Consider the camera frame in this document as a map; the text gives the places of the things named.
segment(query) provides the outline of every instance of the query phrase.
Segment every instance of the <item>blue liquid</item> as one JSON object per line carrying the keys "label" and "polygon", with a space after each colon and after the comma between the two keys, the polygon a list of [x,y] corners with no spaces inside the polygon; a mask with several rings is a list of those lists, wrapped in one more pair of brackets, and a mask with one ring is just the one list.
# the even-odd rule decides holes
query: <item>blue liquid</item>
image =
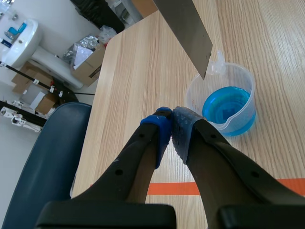
{"label": "blue liquid", "polygon": [[[208,121],[223,124],[229,117],[239,112],[247,103],[250,94],[239,87],[224,87],[212,93],[205,101],[202,108],[202,115]],[[245,132],[253,124],[252,119],[242,129],[226,135],[234,136]]]}

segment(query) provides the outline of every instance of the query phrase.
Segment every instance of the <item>aluminum foil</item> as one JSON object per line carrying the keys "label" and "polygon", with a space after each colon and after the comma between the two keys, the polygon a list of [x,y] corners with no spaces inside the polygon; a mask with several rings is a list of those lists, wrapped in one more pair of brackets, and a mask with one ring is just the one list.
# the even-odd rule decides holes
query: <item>aluminum foil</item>
{"label": "aluminum foil", "polygon": [[90,49],[93,52],[95,51],[95,47],[99,45],[99,40],[92,36],[88,35],[83,39],[79,40],[78,42],[74,43],[62,56],[62,59],[68,63],[74,63],[74,59],[76,57],[77,47],[81,46],[86,49]]}

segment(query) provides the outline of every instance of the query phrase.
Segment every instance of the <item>measuring cup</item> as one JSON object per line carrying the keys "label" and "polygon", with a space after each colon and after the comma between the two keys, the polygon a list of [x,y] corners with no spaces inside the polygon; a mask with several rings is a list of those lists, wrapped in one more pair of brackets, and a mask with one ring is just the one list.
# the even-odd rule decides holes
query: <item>measuring cup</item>
{"label": "measuring cup", "polygon": [[205,79],[198,74],[187,89],[185,103],[224,136],[247,131],[255,120],[255,82],[244,67],[227,63],[221,51],[209,62]]}

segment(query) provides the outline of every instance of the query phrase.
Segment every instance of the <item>blue gripper pad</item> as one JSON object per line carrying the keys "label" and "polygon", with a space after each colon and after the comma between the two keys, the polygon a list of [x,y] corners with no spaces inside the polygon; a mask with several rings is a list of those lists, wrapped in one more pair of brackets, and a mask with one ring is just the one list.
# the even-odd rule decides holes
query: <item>blue gripper pad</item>
{"label": "blue gripper pad", "polygon": [[186,107],[178,106],[173,110],[173,146],[184,164],[189,152],[193,125],[200,119],[203,117]]}
{"label": "blue gripper pad", "polygon": [[160,166],[161,160],[163,158],[163,154],[166,150],[166,147],[171,139],[171,133],[172,133],[172,121],[173,121],[173,112],[168,107],[160,107],[157,109],[157,111],[170,111],[171,112],[171,118],[167,119],[165,116],[159,116],[159,115],[150,115],[147,118],[143,119],[141,121],[141,124],[143,123],[151,123],[159,126],[160,128],[160,134],[159,134],[159,150],[157,155],[157,166],[156,169]]}

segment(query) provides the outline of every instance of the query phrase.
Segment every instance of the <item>knife blade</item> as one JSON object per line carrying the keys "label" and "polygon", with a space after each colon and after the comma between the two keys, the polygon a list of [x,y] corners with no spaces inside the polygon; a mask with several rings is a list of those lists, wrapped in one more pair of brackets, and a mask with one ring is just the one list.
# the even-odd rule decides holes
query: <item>knife blade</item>
{"label": "knife blade", "polygon": [[213,45],[193,1],[153,1],[204,79]]}

